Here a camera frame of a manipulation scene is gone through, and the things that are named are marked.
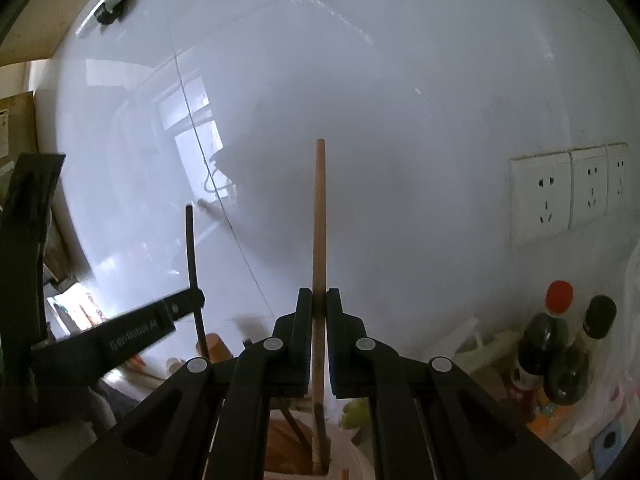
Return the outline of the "middle wall socket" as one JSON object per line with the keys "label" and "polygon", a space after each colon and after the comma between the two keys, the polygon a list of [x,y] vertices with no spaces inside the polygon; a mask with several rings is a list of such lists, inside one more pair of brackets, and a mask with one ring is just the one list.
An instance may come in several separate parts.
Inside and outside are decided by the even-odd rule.
{"label": "middle wall socket", "polygon": [[570,151],[572,162],[572,214],[570,228],[577,229],[601,218],[608,192],[608,159],[604,146]]}

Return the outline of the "dark bottle cork top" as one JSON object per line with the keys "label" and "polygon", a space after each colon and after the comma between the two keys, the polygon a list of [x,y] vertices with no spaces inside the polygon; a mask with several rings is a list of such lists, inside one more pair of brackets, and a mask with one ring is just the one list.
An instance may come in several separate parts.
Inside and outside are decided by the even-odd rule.
{"label": "dark bottle cork top", "polygon": [[217,364],[224,361],[229,361],[233,358],[232,352],[227,345],[216,333],[209,333],[206,335],[206,348],[208,352],[209,361]]}

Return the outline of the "blue smartphone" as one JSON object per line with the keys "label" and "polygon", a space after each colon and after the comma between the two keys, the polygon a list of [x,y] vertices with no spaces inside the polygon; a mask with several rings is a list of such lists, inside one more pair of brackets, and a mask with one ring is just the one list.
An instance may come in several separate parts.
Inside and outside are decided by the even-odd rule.
{"label": "blue smartphone", "polygon": [[605,426],[591,441],[590,455],[593,463],[594,478],[601,479],[623,448],[623,425],[614,419]]}

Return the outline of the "left wall socket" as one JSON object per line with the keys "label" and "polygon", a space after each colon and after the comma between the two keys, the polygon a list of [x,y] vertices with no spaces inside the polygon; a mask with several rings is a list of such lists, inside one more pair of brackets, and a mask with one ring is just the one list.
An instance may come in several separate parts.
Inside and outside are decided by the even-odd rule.
{"label": "left wall socket", "polygon": [[510,160],[511,243],[521,246],[570,224],[572,172],[567,152]]}

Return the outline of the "wall socket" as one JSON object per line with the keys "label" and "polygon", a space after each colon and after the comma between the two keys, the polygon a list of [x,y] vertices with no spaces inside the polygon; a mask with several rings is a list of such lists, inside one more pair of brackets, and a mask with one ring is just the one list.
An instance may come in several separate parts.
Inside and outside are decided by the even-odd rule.
{"label": "wall socket", "polygon": [[627,203],[630,194],[629,146],[626,143],[606,146],[608,158],[608,203],[606,212],[612,214]]}
{"label": "wall socket", "polygon": [[510,160],[511,243],[521,246],[570,224],[572,172],[567,152]]}
{"label": "wall socket", "polygon": [[608,159],[604,146],[570,151],[572,162],[572,214],[570,228],[577,229],[601,218],[608,192]]}

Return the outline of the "right wall socket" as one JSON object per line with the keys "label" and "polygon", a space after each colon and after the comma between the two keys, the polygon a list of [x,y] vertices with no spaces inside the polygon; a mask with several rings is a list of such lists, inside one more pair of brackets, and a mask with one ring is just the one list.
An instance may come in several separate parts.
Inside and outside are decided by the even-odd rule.
{"label": "right wall socket", "polygon": [[630,194],[629,146],[626,143],[606,146],[608,158],[608,203],[606,212],[612,214],[627,203]]}

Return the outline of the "clear plastic bag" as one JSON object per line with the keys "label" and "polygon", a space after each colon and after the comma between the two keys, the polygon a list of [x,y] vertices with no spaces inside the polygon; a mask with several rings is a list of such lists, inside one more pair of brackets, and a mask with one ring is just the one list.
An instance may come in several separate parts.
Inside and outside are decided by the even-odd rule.
{"label": "clear plastic bag", "polygon": [[553,438],[551,448],[567,462],[587,451],[588,442],[631,404],[639,389],[639,251],[626,265],[622,302],[612,332],[596,356],[586,397]]}

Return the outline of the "green seasoning box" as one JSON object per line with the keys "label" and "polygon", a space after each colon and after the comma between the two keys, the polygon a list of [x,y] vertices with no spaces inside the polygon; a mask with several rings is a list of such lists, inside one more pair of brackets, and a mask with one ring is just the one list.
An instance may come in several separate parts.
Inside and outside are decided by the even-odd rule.
{"label": "green seasoning box", "polygon": [[340,425],[345,430],[359,430],[369,426],[371,414],[369,400],[359,398],[349,401],[343,408]]}

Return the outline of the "soy sauce bottle red cap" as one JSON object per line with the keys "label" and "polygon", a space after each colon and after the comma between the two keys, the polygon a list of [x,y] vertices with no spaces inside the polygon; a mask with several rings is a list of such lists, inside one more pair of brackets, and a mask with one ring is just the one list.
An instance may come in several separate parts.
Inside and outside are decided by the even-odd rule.
{"label": "soy sauce bottle red cap", "polygon": [[528,413],[533,409],[536,388],[559,361],[568,339],[564,315],[574,299],[574,288],[567,281],[553,281],[544,297],[544,308],[525,327],[518,341],[510,370],[508,396]]}

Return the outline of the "dark bottle black cap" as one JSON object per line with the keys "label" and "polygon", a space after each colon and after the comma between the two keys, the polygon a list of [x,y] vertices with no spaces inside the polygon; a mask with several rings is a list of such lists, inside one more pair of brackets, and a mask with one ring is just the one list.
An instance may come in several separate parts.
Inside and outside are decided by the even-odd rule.
{"label": "dark bottle black cap", "polygon": [[571,406],[585,396],[592,381],[594,355],[608,336],[616,315],[616,303],[609,296],[597,295],[590,300],[574,342],[544,376],[544,393],[551,403]]}

